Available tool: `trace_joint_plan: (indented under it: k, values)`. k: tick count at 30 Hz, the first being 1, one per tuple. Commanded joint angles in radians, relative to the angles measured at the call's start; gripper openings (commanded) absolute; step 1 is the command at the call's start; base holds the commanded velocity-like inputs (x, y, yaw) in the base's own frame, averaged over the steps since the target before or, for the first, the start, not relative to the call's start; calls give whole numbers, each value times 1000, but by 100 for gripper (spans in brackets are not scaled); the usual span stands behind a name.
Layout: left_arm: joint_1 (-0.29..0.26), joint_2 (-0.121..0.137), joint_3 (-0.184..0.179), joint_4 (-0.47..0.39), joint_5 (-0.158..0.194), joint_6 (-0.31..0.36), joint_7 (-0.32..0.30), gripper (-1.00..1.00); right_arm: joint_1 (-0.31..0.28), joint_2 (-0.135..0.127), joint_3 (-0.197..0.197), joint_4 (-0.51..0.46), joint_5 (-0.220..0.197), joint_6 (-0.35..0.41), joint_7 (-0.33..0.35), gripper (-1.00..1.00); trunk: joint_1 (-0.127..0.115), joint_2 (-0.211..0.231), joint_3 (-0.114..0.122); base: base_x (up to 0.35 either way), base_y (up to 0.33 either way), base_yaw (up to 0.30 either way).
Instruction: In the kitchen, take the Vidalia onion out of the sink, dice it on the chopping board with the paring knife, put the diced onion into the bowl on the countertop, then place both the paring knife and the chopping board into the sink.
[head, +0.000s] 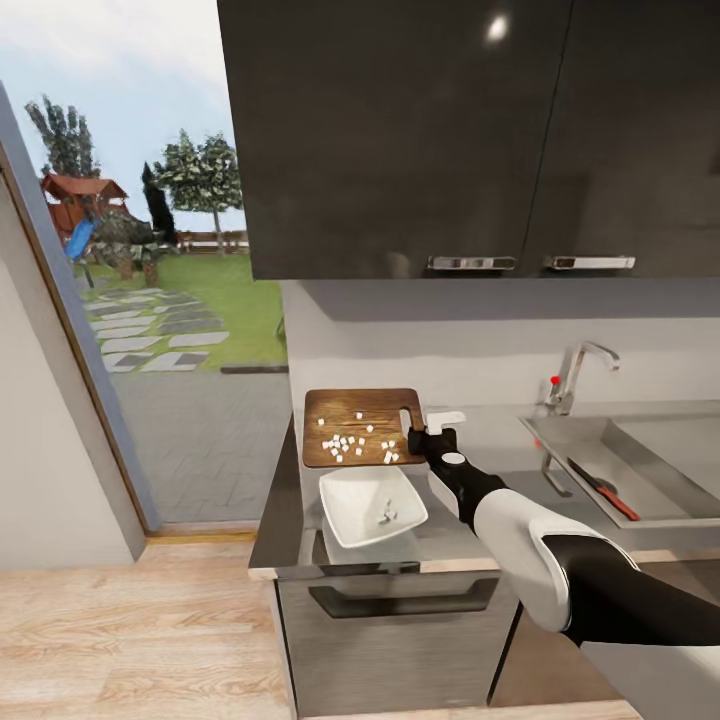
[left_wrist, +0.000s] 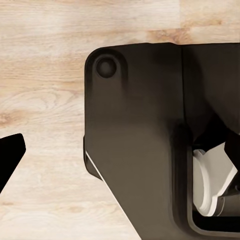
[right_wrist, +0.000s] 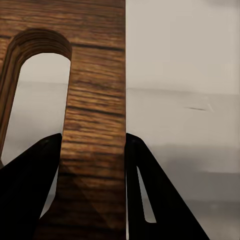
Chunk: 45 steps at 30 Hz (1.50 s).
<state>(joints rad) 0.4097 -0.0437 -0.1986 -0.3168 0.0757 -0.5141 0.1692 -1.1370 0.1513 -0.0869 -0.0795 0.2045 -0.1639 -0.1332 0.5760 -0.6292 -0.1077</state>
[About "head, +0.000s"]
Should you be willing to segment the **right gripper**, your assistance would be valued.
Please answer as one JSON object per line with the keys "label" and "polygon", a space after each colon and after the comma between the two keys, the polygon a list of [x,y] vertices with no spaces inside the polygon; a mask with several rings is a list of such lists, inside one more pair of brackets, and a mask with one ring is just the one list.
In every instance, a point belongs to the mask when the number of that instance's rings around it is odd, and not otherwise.
{"label": "right gripper", "polygon": [[456,431],[454,428],[441,429],[441,435],[429,435],[426,431],[412,431],[412,426],[410,426],[407,436],[410,455],[424,455],[427,457],[426,452],[428,452],[428,448],[431,448],[434,444],[438,444],[438,442],[446,442],[446,444],[457,448]]}

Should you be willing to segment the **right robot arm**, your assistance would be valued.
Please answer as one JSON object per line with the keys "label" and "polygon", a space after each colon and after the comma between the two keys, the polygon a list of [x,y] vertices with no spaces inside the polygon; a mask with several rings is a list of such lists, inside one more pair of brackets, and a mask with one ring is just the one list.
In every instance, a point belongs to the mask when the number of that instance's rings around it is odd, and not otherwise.
{"label": "right robot arm", "polygon": [[643,720],[720,720],[720,607],[643,573],[610,539],[509,489],[457,450],[462,411],[409,427],[433,495],[497,562],[535,623],[565,634]]}

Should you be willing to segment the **parer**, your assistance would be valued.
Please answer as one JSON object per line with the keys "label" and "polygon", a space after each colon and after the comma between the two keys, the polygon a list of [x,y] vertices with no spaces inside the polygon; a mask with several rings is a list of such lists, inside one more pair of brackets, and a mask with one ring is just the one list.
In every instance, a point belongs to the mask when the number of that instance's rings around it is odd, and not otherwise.
{"label": "parer", "polygon": [[569,462],[570,462],[570,463],[576,468],[576,470],[577,470],[578,472],[580,472],[580,474],[582,474],[592,485],[596,486],[598,492],[600,492],[601,494],[603,494],[604,496],[606,496],[606,498],[608,498],[608,500],[610,500],[610,502],[612,502],[612,504],[614,504],[614,506],[616,506],[616,508],[620,509],[624,514],[626,514],[626,516],[629,516],[629,518],[630,518],[631,521],[640,521],[640,520],[641,520],[640,517],[638,516],[638,514],[636,514],[636,513],[634,512],[634,510],[632,510],[632,508],[630,508],[630,507],[627,506],[624,502],[622,502],[622,500],[620,500],[615,494],[613,494],[612,492],[610,492],[610,490],[609,490],[608,488],[602,486],[602,484],[600,484],[597,480],[595,480],[594,478],[592,478],[592,476],[590,476],[590,474],[588,474],[588,472],[586,472],[585,470],[583,470],[582,468],[580,468],[580,466],[578,466],[572,459],[569,459]]}

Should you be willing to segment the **cutting board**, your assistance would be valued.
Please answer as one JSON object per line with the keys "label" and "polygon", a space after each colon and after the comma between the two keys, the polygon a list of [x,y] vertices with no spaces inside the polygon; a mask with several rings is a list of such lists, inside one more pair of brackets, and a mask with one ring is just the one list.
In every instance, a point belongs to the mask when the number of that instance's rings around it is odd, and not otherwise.
{"label": "cutting board", "polygon": [[[424,455],[410,455],[400,418],[400,411],[407,410],[412,431],[425,431],[416,390],[384,388],[308,391],[305,395],[302,455],[306,468],[341,469],[386,464],[408,466],[427,462]],[[328,444],[333,442],[335,435],[339,436],[338,442],[343,444],[333,449]]]}

